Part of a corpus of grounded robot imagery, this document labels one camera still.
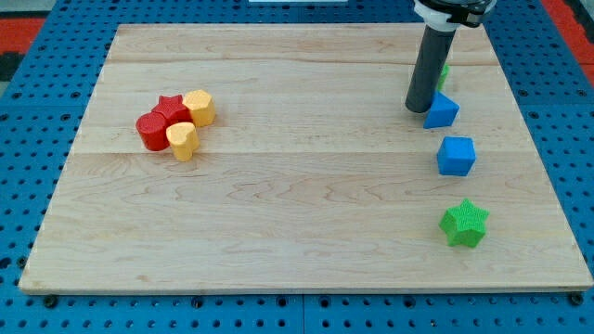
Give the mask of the white black robot arm flange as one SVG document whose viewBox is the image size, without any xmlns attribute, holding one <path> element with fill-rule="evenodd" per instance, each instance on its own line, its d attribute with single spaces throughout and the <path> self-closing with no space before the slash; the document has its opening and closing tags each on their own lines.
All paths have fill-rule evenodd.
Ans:
<svg viewBox="0 0 594 334">
<path fill-rule="evenodd" d="M 460 25 L 479 27 L 497 0 L 414 0 L 414 11 L 432 29 L 453 32 Z"/>
</svg>

